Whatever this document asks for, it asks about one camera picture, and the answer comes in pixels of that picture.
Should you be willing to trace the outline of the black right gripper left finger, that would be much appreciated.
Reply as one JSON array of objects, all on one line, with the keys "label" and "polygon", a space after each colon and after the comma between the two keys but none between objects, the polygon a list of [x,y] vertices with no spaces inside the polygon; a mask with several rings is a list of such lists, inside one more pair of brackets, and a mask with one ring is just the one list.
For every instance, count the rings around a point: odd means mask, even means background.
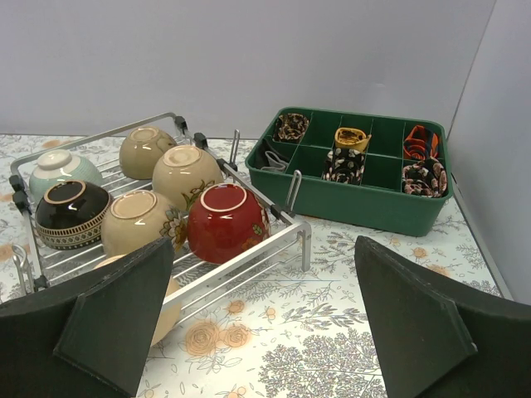
[{"label": "black right gripper left finger", "polygon": [[3,397],[133,397],[173,265],[167,238],[1,306]]}]

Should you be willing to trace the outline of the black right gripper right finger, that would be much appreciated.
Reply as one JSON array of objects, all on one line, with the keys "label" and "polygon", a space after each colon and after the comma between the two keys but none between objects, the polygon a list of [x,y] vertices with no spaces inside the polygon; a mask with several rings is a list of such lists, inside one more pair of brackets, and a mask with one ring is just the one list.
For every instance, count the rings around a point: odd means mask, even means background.
[{"label": "black right gripper right finger", "polygon": [[387,395],[528,397],[530,307],[424,268],[366,236],[355,265]]}]

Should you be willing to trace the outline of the beige bowl bird motif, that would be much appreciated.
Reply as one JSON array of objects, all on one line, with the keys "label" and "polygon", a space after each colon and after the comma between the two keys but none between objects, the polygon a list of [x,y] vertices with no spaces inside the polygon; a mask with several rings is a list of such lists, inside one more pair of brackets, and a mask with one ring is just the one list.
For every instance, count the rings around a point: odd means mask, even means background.
[{"label": "beige bowl bird motif", "polygon": [[162,310],[163,300],[178,290],[166,255],[118,256],[90,271],[98,278],[89,295],[90,330],[110,346],[146,348],[160,341],[178,320],[180,307]]}]

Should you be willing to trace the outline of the beige floral bowl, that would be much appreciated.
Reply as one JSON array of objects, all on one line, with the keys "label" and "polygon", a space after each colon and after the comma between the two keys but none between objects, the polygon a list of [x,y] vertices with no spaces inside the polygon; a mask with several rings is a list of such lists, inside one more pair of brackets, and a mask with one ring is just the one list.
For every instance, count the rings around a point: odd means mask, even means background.
[{"label": "beige floral bowl", "polygon": [[115,199],[102,221],[101,240],[107,256],[126,255],[161,237],[177,253],[187,235],[182,212],[162,194],[138,190]]}]

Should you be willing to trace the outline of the beige bowl white flower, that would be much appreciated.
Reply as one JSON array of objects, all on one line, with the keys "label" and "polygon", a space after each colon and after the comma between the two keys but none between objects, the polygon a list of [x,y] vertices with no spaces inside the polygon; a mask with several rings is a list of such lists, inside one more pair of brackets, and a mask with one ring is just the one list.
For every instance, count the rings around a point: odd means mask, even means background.
[{"label": "beige bowl white flower", "polygon": [[188,211],[204,190],[223,181],[222,171],[211,154],[192,145],[180,145],[157,161],[152,186],[180,211]]}]

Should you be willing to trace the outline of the olive beige plain bowl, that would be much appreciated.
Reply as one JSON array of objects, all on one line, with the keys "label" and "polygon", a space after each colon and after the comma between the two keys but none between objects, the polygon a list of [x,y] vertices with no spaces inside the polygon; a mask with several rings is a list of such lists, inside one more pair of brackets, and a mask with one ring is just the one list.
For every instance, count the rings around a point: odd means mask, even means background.
[{"label": "olive beige plain bowl", "polygon": [[151,179],[158,160],[176,145],[176,141],[162,129],[154,126],[136,128],[119,149],[121,170],[129,178]]}]

